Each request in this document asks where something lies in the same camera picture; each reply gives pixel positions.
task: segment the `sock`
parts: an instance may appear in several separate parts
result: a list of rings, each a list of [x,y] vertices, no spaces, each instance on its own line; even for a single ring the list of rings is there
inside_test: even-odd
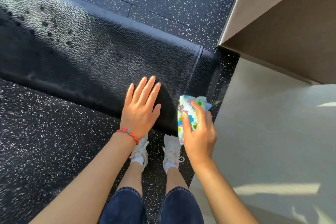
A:
[[[173,162],[167,161],[167,163],[165,164],[165,171],[168,172],[168,169],[171,167],[176,167],[178,169],[179,165]]]
[[[135,157],[131,159],[131,163],[132,162],[139,162],[140,165],[142,166],[144,164],[144,158],[143,156]]]

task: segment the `colorful patterned cloth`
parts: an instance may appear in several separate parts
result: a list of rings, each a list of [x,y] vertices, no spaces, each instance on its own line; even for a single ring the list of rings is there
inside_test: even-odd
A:
[[[206,97],[194,98],[191,96],[180,96],[180,101],[178,103],[177,109],[177,128],[178,138],[181,145],[184,145],[182,112],[185,112],[189,116],[192,131],[194,131],[197,127],[197,115],[195,109],[191,106],[191,101],[199,104],[206,112],[212,107],[211,104],[207,103]]]

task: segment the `floor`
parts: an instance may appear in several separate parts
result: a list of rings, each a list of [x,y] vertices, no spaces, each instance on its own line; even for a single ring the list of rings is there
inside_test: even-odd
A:
[[[336,85],[240,58],[214,123],[213,160],[260,224],[336,223]],[[190,185],[207,224],[201,184]]]
[[[233,0],[85,0],[214,50]],[[238,57],[216,50],[221,76],[211,99],[216,115]],[[101,150],[119,120],[0,79],[0,223],[27,223]],[[143,193],[149,223],[165,190],[164,134],[150,131]],[[113,193],[128,163],[111,190]],[[194,176],[186,161],[180,171]]]

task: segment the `hand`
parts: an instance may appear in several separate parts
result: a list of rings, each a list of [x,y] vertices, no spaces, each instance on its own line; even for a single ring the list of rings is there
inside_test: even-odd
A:
[[[134,84],[128,88],[120,121],[120,128],[127,128],[139,140],[153,127],[161,109],[161,104],[157,104],[153,110],[161,84],[158,82],[151,91],[155,76],[146,82],[147,78],[142,78],[134,94]]]
[[[212,151],[215,147],[217,135],[212,123],[211,113],[205,113],[204,109],[195,102],[191,102],[197,114],[197,128],[192,131],[188,115],[182,113],[182,126],[184,136],[184,148],[192,167],[212,159]]]

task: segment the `finger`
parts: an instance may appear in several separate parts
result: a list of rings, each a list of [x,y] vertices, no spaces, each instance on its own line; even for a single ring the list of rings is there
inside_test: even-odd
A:
[[[153,109],[155,100],[158,97],[158,93],[159,93],[160,87],[161,87],[161,83],[158,82],[157,84],[155,84],[152,92],[150,93],[150,95],[149,95],[149,97],[147,99],[146,105],[149,108],[151,108],[151,109]]]
[[[207,125],[213,125],[211,112],[207,112]]]
[[[153,110],[152,116],[153,116],[153,124],[156,122],[158,117],[160,116],[160,109],[161,109],[161,104],[157,104]]]
[[[125,106],[129,105],[132,102],[133,90],[134,90],[134,84],[131,83],[126,93],[125,104],[124,104]]]
[[[145,85],[146,85],[146,81],[147,81],[147,78],[144,77],[141,79],[139,85],[137,86],[135,92],[134,92],[134,95],[133,95],[133,99],[132,99],[132,103],[137,103],[139,98],[140,98],[140,95],[141,95],[141,92],[142,90],[144,89]]]
[[[191,135],[190,119],[185,112],[182,112],[182,127],[183,127],[184,138]]]
[[[196,104],[194,101],[191,102],[192,107],[195,109],[197,114],[197,126],[206,125],[206,114],[205,110],[198,104]]]
[[[149,81],[147,82],[146,86],[144,87],[141,95],[140,95],[140,98],[139,98],[139,103],[142,103],[142,104],[145,104],[147,99],[148,99],[148,96],[149,96],[149,93],[151,92],[152,88],[153,88],[153,85],[154,85],[154,82],[155,82],[155,76],[153,75]]]

